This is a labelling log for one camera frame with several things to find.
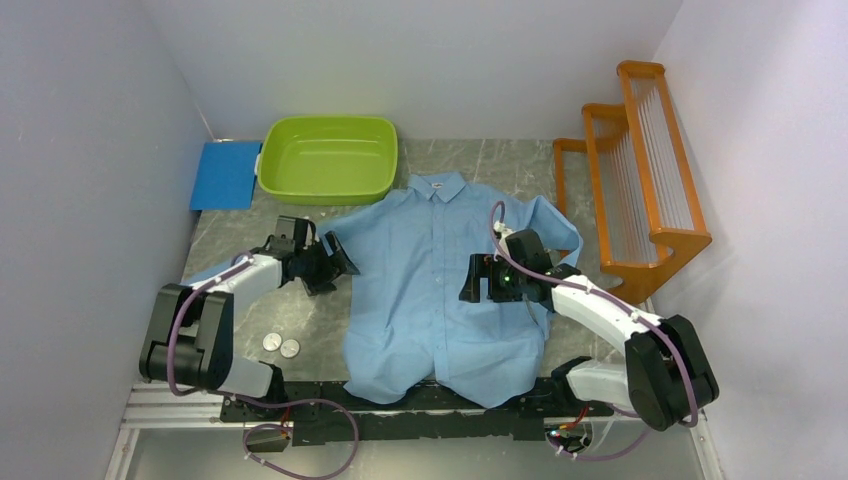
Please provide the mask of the light blue button shirt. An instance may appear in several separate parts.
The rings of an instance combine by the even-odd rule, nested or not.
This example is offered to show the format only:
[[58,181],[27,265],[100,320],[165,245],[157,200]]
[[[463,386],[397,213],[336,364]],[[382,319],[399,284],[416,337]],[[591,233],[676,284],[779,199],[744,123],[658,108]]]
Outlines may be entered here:
[[534,387],[548,312],[459,298],[470,257],[494,249],[489,214],[497,202],[508,227],[534,230],[567,264],[577,262],[582,237],[550,201],[523,202],[457,172],[413,175],[383,200],[319,224],[359,270],[343,342],[349,394],[391,404],[433,378],[493,408]]

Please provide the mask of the green plastic basin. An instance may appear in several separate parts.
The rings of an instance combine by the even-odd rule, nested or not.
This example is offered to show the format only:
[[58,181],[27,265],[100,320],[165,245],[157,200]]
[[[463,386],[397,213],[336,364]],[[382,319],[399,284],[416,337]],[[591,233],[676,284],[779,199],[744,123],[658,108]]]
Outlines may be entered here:
[[358,206],[383,199],[397,167],[398,135],[389,120],[304,115],[271,126],[254,171],[261,189],[283,203]]

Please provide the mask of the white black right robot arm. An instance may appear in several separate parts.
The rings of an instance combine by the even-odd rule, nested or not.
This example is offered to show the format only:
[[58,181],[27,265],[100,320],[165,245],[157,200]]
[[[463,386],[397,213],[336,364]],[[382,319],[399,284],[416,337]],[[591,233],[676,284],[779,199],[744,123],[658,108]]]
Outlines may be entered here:
[[694,325],[630,305],[567,264],[555,265],[532,229],[512,232],[498,224],[495,252],[469,257],[459,298],[478,303],[527,300],[570,318],[610,344],[621,365],[583,356],[551,375],[550,401],[564,415],[598,402],[626,411],[656,431],[692,425],[720,389]]

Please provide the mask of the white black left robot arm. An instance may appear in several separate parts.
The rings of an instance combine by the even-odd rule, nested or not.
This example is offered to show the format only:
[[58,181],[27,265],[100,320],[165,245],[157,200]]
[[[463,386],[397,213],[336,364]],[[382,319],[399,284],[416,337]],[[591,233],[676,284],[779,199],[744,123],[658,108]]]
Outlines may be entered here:
[[334,291],[338,277],[358,272],[334,232],[317,236],[311,220],[280,216],[261,246],[201,280],[160,288],[139,373],[146,382],[167,383],[176,396],[207,391],[247,397],[257,417],[272,420],[286,406],[284,376],[273,364],[236,354],[237,313],[291,281],[315,296]]

